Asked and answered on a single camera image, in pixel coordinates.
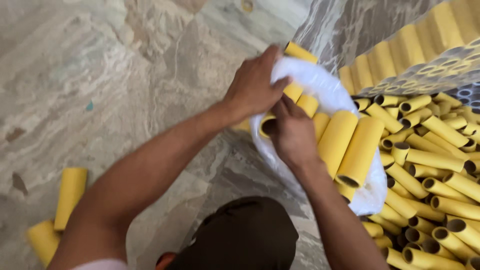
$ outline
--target marble floor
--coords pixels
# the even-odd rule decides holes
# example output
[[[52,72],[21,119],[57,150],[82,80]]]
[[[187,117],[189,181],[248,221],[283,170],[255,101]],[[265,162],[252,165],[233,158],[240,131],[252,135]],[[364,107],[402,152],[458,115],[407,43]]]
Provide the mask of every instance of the marble floor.
[[[293,38],[335,73],[436,1],[0,2],[0,268],[42,269],[24,233],[54,217],[62,168],[88,168],[92,184],[141,143],[222,98],[242,61],[270,43]],[[376,14],[393,22],[381,27]],[[209,213],[249,195],[288,210],[300,234],[292,269],[329,269],[309,204],[231,131],[134,220],[130,268],[153,269]]]

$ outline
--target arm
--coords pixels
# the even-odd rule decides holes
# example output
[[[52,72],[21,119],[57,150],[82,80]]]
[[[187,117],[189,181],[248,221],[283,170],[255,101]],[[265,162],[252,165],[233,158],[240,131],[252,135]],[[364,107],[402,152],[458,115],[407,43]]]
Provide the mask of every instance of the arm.
[[[308,196],[331,268],[388,269],[374,241],[338,193],[325,163],[318,156],[311,119],[286,96],[273,111],[277,116],[273,143]]]
[[[157,135],[117,161],[84,194],[49,269],[70,269],[101,259],[126,261],[125,239],[132,220],[159,199],[190,160],[225,127],[271,108],[291,79],[270,85],[280,56],[269,47],[246,60],[223,101]]]

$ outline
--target clear plastic sheet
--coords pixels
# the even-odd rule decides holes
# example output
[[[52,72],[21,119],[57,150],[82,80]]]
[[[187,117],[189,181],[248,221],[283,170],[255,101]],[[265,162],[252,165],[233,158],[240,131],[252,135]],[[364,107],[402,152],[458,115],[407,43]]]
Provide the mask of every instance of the clear plastic sheet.
[[[272,83],[287,75],[292,76],[295,82],[304,87],[304,94],[317,98],[319,101],[317,111],[324,112],[331,117],[338,110],[348,110],[360,116],[357,107],[339,79],[332,76],[322,66],[283,57],[273,68]],[[305,192],[290,169],[278,157],[272,142],[260,136],[259,125],[264,115],[264,113],[257,114],[250,118],[253,142],[264,161],[280,176],[287,189],[294,195],[306,199]],[[380,152],[377,149],[365,184],[357,189],[349,207],[356,215],[379,213],[384,205],[386,193],[386,175],[380,160]]]

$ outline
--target hand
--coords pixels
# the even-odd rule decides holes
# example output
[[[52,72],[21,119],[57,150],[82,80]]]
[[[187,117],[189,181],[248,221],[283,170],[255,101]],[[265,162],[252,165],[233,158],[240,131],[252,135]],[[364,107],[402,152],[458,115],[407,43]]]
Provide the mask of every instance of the hand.
[[[272,112],[276,126],[270,134],[278,156],[294,172],[321,166],[313,121],[289,97],[283,95]]]
[[[270,84],[273,65],[280,57],[282,51],[272,45],[261,56],[245,60],[237,70],[223,100],[235,122],[265,112],[280,100],[283,89],[292,82],[292,78],[285,77]]]

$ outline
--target person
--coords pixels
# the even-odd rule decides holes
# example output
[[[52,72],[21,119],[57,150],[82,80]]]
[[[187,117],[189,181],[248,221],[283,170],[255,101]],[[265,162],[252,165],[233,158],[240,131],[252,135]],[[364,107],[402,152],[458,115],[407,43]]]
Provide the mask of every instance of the person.
[[[244,61],[223,100],[113,164],[75,207],[48,269],[127,269],[125,239],[132,220],[158,200],[224,128],[271,108],[277,117],[272,141],[307,194],[331,268],[388,269],[318,156],[311,119],[283,94],[292,79],[271,84],[272,68],[280,57],[281,50],[270,46],[261,56]],[[192,244],[178,255],[163,255],[156,268],[287,270],[297,239],[280,203],[245,197],[207,217]]]

